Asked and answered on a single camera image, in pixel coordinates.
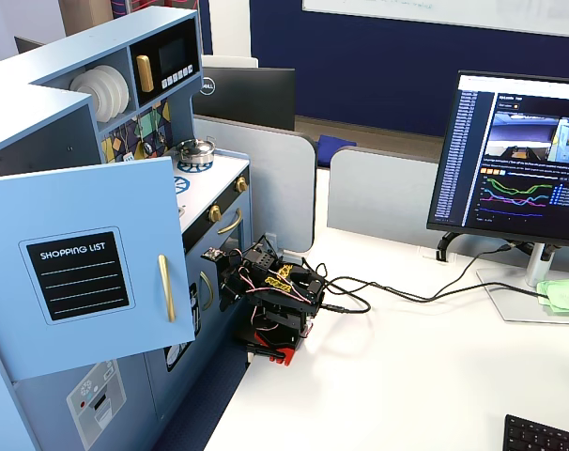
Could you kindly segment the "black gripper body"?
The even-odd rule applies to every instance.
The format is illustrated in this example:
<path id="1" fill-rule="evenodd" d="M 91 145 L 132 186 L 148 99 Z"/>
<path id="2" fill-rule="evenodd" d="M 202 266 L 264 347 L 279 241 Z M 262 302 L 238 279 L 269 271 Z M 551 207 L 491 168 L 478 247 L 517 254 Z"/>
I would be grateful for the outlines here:
<path id="1" fill-rule="evenodd" d="M 220 260 L 220 288 L 231 291 L 248 291 L 255 289 L 243 256 L 225 256 Z"/>

